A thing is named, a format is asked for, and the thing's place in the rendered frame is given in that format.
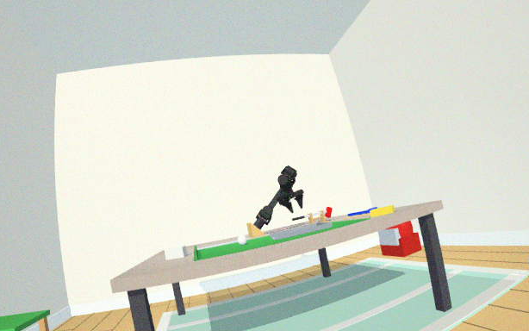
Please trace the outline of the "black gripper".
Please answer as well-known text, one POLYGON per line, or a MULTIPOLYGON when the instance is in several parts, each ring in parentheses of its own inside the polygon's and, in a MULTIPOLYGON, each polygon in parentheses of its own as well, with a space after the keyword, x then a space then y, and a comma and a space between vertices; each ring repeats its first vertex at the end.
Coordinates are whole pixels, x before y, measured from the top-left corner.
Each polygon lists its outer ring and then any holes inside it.
POLYGON ((295 198, 294 200, 297 201, 297 203, 300 205, 301 209, 302 209, 302 204, 303 204, 303 194, 305 193, 304 190, 297 190, 297 191, 293 191, 292 189, 293 185, 286 185, 282 188, 281 192, 283 192, 283 190, 286 190, 290 197, 287 197, 286 200, 284 202, 281 202, 279 203, 279 205, 281 206, 284 206, 286 207, 287 209, 289 209, 291 211, 291 213, 294 213, 294 209, 293 209, 293 206, 292 206, 292 202, 290 201, 292 198, 295 198))

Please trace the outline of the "green rectangular mat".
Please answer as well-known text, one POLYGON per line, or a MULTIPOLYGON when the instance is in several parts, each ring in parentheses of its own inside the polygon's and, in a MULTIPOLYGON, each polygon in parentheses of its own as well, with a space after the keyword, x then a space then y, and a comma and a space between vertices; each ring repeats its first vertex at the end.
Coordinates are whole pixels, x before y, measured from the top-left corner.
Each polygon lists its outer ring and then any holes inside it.
POLYGON ((312 234, 323 233, 323 232, 326 232, 326 231, 330 231, 330 230, 332 230, 334 228, 340 228, 340 227, 343 227, 343 226, 346 226, 346 225, 350 225, 350 224, 353 224, 353 223, 356 223, 356 222, 366 221, 366 220, 369 220, 369 219, 370 218, 355 219, 355 220, 349 220, 349 221, 343 221, 343 222, 332 222, 332 224, 333 224, 332 228, 326 228, 326 229, 322 229, 322 230, 318 230, 318 231, 314 231, 314 232, 306 233, 306 234, 299 234, 299 235, 287 237, 287 238, 280 239, 280 240, 274 240, 273 238, 271 238, 270 235, 266 235, 266 236, 263 236, 263 237, 258 237, 258 238, 255 238, 255 239, 247 240, 245 245, 240 245, 239 242, 237 242, 237 243, 233 243, 233 244, 229 243, 229 244, 226 244, 226 245, 223 245, 223 246, 218 246, 218 247, 209 247, 209 248, 197 250, 198 259, 193 258, 193 260, 196 261, 196 260, 199 260, 199 259, 200 260, 209 259, 209 258, 213 258, 213 257, 219 257, 219 256, 222 256, 222 255, 230 254, 230 253, 243 252, 243 251, 250 250, 250 249, 253 249, 253 248, 257 248, 257 247, 267 247, 267 246, 275 245, 275 244, 282 243, 282 242, 285 242, 285 241, 288 241, 288 240, 295 240, 295 239, 299 239, 299 238, 302 238, 302 237, 310 236, 312 234))

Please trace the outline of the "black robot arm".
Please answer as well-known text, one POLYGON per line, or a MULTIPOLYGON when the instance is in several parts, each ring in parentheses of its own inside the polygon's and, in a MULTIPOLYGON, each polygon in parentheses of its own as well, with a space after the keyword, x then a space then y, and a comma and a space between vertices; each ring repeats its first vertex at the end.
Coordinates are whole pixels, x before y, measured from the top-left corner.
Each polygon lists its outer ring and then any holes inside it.
POLYGON ((282 188, 288 184, 294 185, 296 182, 297 170, 295 170, 291 166, 285 166, 284 169, 281 171, 281 174, 283 175, 280 175, 277 178, 277 181, 280 185, 280 189, 278 190, 277 194, 272 198, 269 205, 264 206, 263 209, 261 209, 256 215, 257 220, 253 223, 253 225, 259 230, 264 225, 269 224, 272 218, 273 209, 275 208, 277 203, 284 202, 287 197, 290 197, 289 193, 286 190, 283 190, 283 192, 281 192, 282 188))

